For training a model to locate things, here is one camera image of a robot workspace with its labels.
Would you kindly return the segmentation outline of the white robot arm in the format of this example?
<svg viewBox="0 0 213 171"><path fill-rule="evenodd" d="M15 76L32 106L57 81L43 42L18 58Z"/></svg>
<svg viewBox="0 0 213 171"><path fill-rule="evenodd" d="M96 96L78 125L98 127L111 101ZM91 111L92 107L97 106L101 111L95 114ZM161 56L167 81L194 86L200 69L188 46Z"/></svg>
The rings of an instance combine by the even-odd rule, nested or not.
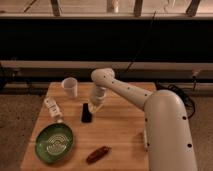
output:
<svg viewBox="0 0 213 171"><path fill-rule="evenodd" d="M106 89L123 97L145 114L145 137L150 171L198 171L187 111L170 90L149 91L117 80L111 68L91 73L89 110L103 104Z"/></svg>

